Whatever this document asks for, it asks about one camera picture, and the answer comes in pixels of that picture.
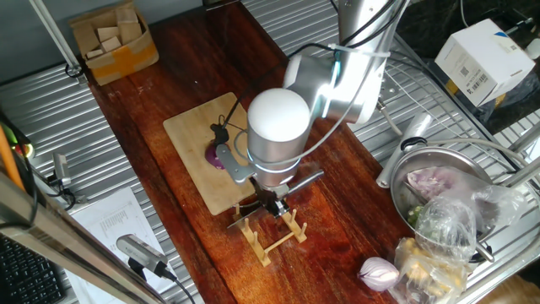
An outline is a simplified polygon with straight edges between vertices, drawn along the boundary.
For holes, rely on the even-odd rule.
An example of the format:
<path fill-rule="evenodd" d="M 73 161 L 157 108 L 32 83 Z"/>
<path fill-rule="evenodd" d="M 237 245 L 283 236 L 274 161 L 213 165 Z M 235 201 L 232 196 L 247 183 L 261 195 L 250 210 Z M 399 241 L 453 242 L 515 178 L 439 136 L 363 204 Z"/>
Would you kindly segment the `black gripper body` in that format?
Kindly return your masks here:
<path fill-rule="evenodd" d="M 283 198 L 278 198 L 278 195 L 274 191 L 269 191 L 264 188 L 259 187 L 258 185 L 255 186 L 255 192 L 257 199 L 260 201 L 262 206 L 264 207 L 264 204 L 268 203 L 274 203 L 279 200 L 284 200 Z"/>

